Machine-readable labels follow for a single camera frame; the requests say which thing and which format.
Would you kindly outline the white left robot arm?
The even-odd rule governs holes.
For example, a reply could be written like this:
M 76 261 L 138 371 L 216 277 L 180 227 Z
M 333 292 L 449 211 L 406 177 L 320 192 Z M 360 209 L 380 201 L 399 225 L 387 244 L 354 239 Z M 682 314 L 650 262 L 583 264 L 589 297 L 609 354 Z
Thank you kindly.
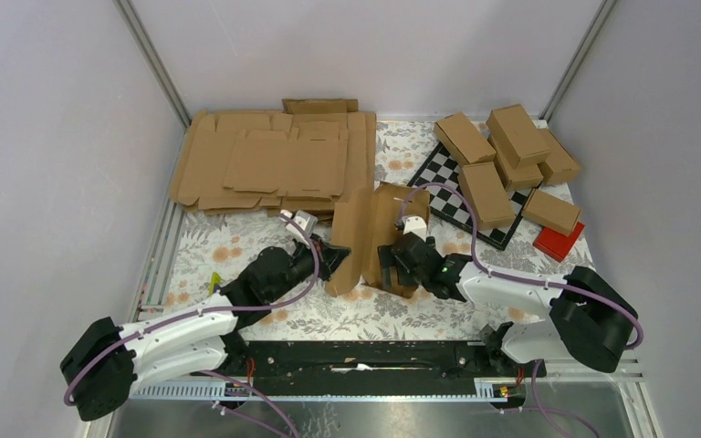
M 63 402 L 88 422 L 154 383 L 201 370 L 237 374 L 247 354 L 240 329 L 269 315 L 301 283 L 329 280 L 350 254 L 316 235 L 293 252 L 269 246 L 235 279 L 182 311 L 122 325 L 110 317 L 94 321 L 60 362 L 68 385 Z

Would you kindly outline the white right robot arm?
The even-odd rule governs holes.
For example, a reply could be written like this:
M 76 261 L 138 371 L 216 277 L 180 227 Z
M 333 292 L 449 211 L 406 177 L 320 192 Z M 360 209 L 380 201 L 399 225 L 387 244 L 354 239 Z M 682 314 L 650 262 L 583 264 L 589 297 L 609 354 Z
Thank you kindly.
M 538 317 L 497 332 L 487 364 L 501 376 L 534 360 L 566 358 L 613 373 L 623 353 L 643 340 L 636 310 L 586 266 L 564 276 L 534 275 L 484 265 L 474 254 L 441 255 L 433 238 L 415 233 L 378 253 L 385 287 L 419 286 L 442 300 L 499 304 Z

